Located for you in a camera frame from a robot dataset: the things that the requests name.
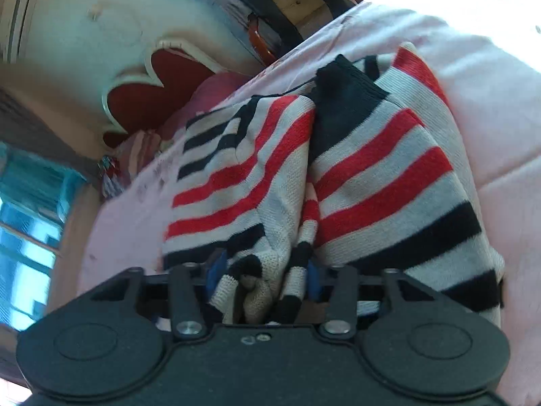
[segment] striped cloth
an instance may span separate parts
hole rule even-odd
[[[448,101],[411,44],[354,65],[338,56],[288,94],[193,119],[177,185],[164,268],[225,248],[217,320],[236,320],[241,286],[247,322],[292,323],[315,256],[404,270],[499,323],[503,261]]]

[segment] white wall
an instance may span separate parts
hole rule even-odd
[[[120,73],[143,65],[163,37],[189,40],[227,69],[256,74],[261,65],[220,18],[198,0],[37,0],[24,64],[63,97],[75,100],[93,129],[107,123],[102,92]]]
[[[38,82],[29,69],[0,63],[0,86],[79,154],[94,159],[104,155],[106,148],[101,134],[85,120],[90,113],[54,86]]]

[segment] white stripe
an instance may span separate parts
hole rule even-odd
[[[210,298],[210,305],[225,313],[230,298],[235,295],[237,286],[239,286],[239,283],[236,279],[229,275],[222,276],[212,298]]]
[[[400,139],[387,157],[351,177],[338,190],[322,200],[319,204],[321,218],[349,208],[379,192],[435,146],[436,142],[422,126],[414,126]]]
[[[277,149],[278,144],[281,139],[287,134],[293,122],[295,122],[299,117],[299,110],[297,108],[287,108],[282,114],[280,120],[278,121],[277,128],[270,137],[270,139],[263,145],[261,150],[258,153],[258,161],[254,168],[250,171],[247,178],[235,184],[229,188],[220,189],[213,192],[208,198],[202,201],[197,201],[190,204],[185,204],[184,206],[178,206],[172,210],[172,218],[176,220],[186,220],[189,218],[198,218],[206,215],[212,215],[220,209],[226,209],[230,206],[233,206],[242,198],[245,198],[250,190],[255,187],[264,177],[265,166],[271,157],[275,149]],[[221,152],[213,157],[213,160],[209,165],[206,172],[206,179],[208,180],[209,176],[213,171],[218,171],[219,169],[224,168],[225,166],[232,166],[237,164],[236,158],[233,160],[233,154],[231,152]],[[288,178],[288,173],[282,171],[284,179]],[[304,182],[306,179],[306,172],[304,172],[305,178],[302,180],[302,187],[304,188]]]
[[[359,59],[358,61],[355,61],[355,62],[353,63],[353,66],[354,66],[357,70],[360,70],[361,72],[365,73],[365,71],[364,71],[364,58]]]
[[[358,300],[357,317],[368,316],[379,311],[381,302],[378,300]]]
[[[222,110],[217,110],[214,113],[199,119],[196,123],[191,125],[191,127],[186,129],[186,133],[190,134],[190,136],[195,136],[209,130],[210,128],[227,122],[236,114],[240,107],[247,104],[248,102],[250,102],[250,99],[238,102],[234,105],[231,105],[230,107],[225,107]]]
[[[489,242],[484,234],[478,234],[453,250],[409,268],[406,274],[436,291],[443,291],[491,268]]]
[[[233,255],[232,263],[237,262],[239,259],[244,258],[248,255],[257,255],[259,252],[265,252],[270,250],[271,247],[269,246],[269,243],[267,241],[267,238],[261,237],[258,239],[258,242],[255,243],[255,245],[251,249],[242,250],[240,252],[237,252],[235,255]]]
[[[284,296],[296,296],[303,300],[306,293],[307,274],[308,272],[304,267],[291,267],[284,280],[280,299],[283,299]]]
[[[204,246],[214,241],[227,241],[232,235],[240,233],[260,222],[256,210],[249,210],[248,212],[239,215],[238,218],[228,225],[204,232],[178,235],[169,238],[163,244],[163,254],[167,255],[171,252],[180,252],[194,247]]]
[[[246,137],[239,143],[239,146],[237,147],[237,158],[239,159],[239,163],[244,162],[245,160],[250,158],[250,156],[254,153],[255,139],[263,131],[262,127],[263,127],[264,121],[267,119],[268,115],[270,114],[270,109],[271,109],[272,104],[280,98],[276,97],[276,98],[270,98],[270,99],[272,100],[272,102],[267,102],[267,98],[262,99],[260,101],[260,103],[262,103],[263,101],[266,101],[264,103],[265,105],[264,113],[263,113],[263,109],[256,110],[254,119],[250,123],[250,126],[248,127],[248,130],[246,132]],[[291,124],[294,122],[295,119],[301,117],[305,112],[312,109],[313,106],[314,106],[314,103],[307,97],[298,97],[293,102],[291,102],[283,110],[282,114],[280,115],[280,118],[277,123],[277,128],[272,133],[271,138],[274,136],[275,133],[278,132],[278,127],[280,126],[280,123],[283,124],[284,116],[289,117],[289,119],[286,119],[286,120],[288,121],[288,123]]]
[[[314,244],[315,234],[317,233],[317,221],[306,220],[302,223],[297,236],[297,245],[301,242]]]
[[[255,283],[255,289],[246,295],[243,308],[248,324],[259,324],[273,303],[269,284],[262,279]]]
[[[211,154],[218,147],[218,142],[220,142],[220,139],[223,136],[237,133],[239,129],[239,124],[240,124],[240,117],[231,119],[222,134],[220,134],[219,136],[216,136],[212,140],[209,140],[207,143],[185,150],[184,154],[182,155],[182,161],[183,161],[182,164],[186,165],[188,163],[201,160],[202,158]],[[189,135],[188,138],[186,139],[186,143],[194,137],[197,137],[197,135],[196,136]]]
[[[395,67],[385,72],[378,79],[377,85],[393,93],[400,105],[411,108],[420,117],[449,159],[470,198],[477,218],[481,220],[479,199],[464,142],[447,105],[432,90]]]
[[[286,158],[258,205],[258,213],[271,248],[277,253],[280,272],[286,267],[297,240],[308,159],[308,142]]]
[[[236,148],[236,157],[239,160],[239,163],[247,160],[254,153],[255,139],[262,131],[263,124],[269,115],[271,106],[277,99],[279,98],[263,98],[259,100],[254,117],[246,130],[246,136],[239,142],[239,145]]]
[[[312,182],[306,183],[306,189],[305,189],[305,202],[309,200],[315,200],[317,201],[317,195],[315,193],[314,184]]]
[[[401,109],[386,100],[380,102],[363,123],[353,129],[346,138],[312,162],[310,165],[312,180],[317,183],[329,169],[349,157],[353,148],[356,149],[366,145],[382,131],[385,125]]]
[[[237,130],[238,130],[238,127],[239,127],[239,123],[240,121],[238,119],[236,120],[231,120],[224,133],[222,135],[229,135],[229,134],[236,134],[237,133]],[[212,153],[212,151],[214,151],[217,147],[217,144],[218,144],[218,141],[220,139],[216,140],[214,139],[213,141],[216,142],[216,146],[214,148],[212,148],[210,150],[210,152],[208,154],[206,154],[205,156],[209,155]],[[197,157],[195,161],[198,161],[198,160],[201,160],[201,158],[203,157]],[[210,175],[210,173],[214,170],[213,169],[213,166],[216,166],[217,163],[220,163],[220,167],[225,167],[225,166],[230,166],[230,165],[234,165],[237,163],[237,160],[236,160],[236,154],[235,154],[235,148],[225,148],[221,151],[219,151],[216,155],[214,155],[214,157],[212,157],[212,159],[207,163],[207,165],[205,166],[204,169],[201,169],[199,171],[195,171],[195,172],[192,172],[191,174],[188,174],[187,176],[185,177],[182,177],[182,179],[178,180],[177,181],[177,189],[178,191],[183,191],[183,190],[188,190],[188,189],[191,189],[191,188],[194,188],[196,186],[199,186],[201,184],[205,184],[207,181],[208,181],[208,176]],[[182,169],[184,166],[186,166],[188,163],[187,162],[183,162],[182,164],[182,167],[180,169]]]
[[[467,200],[453,172],[444,174],[389,218],[327,242],[316,250],[327,265],[343,265],[409,238]]]

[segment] pink blanket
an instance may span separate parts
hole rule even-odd
[[[350,61],[412,42],[436,73],[462,133],[492,246],[507,262],[503,329],[511,362],[499,392],[541,401],[541,0],[366,0],[239,89],[224,104],[281,93],[341,53]],[[99,213],[81,292],[130,266],[160,271],[183,142]]]

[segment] window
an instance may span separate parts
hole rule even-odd
[[[21,331],[44,315],[64,221],[83,183],[69,169],[0,144],[1,323]]]
[[[0,322],[25,330],[44,314],[61,228],[0,198]]]
[[[25,401],[32,392],[28,388],[0,378],[0,406],[15,406]]]

